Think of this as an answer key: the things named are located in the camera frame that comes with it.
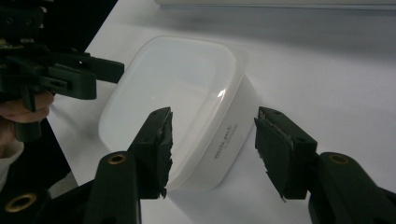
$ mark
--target finger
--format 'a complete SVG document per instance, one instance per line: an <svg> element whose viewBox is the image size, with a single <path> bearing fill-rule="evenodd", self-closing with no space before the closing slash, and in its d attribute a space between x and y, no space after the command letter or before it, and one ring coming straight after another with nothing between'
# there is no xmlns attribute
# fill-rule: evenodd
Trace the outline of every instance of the finger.
<svg viewBox="0 0 396 224"><path fill-rule="evenodd" d="M53 95L49 91L43 91L35 95L35 109L38 111L48 107L53 102ZM23 106L22 99L8 101L0 104L0 116L18 115L29 113Z"/></svg>
<svg viewBox="0 0 396 224"><path fill-rule="evenodd" d="M44 107L42 109L37 110L36 112L28 112L17 115L4 115L3 118L9 119L18 123L31 123L36 121L41 121L46 118L50 113L49 107Z"/></svg>
<svg viewBox="0 0 396 224"><path fill-rule="evenodd" d="M11 121L0 118L0 146L15 140L14 125Z"/></svg>

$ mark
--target container lid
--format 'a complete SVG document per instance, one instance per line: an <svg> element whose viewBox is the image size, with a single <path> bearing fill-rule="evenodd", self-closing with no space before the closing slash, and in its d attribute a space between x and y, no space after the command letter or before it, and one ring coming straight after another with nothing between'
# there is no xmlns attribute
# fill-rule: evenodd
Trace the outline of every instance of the container lid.
<svg viewBox="0 0 396 224"><path fill-rule="evenodd" d="M242 78L235 54L206 41L160 36L134 57L99 123L110 151L127 150L149 113L171 106L169 189L176 189L205 153Z"/></svg>

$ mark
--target plastic container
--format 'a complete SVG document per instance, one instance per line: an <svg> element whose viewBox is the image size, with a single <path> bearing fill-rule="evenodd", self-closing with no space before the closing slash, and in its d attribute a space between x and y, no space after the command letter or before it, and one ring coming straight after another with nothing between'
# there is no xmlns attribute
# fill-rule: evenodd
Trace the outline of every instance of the plastic container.
<svg viewBox="0 0 396 224"><path fill-rule="evenodd" d="M128 149L149 113L166 106L174 113L167 189L213 189L233 164L259 108L236 54L195 39L150 40L106 105L102 141L110 151Z"/></svg>

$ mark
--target white table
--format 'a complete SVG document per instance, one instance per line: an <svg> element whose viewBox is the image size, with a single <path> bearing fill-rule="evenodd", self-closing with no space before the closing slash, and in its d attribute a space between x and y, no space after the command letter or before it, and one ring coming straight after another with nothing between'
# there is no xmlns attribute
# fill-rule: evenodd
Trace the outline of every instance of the white table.
<svg viewBox="0 0 396 224"><path fill-rule="evenodd" d="M262 105L285 113L318 141L318 152L347 154L396 191L396 12L263 7L159 7L120 0L88 48L128 65L158 35L220 42L247 56L246 74ZM79 184L109 151L97 125L116 85L98 99L56 96L49 122ZM143 201L145 224L309 223L307 201L283 203L251 132L230 172L209 192L170 192Z"/></svg>

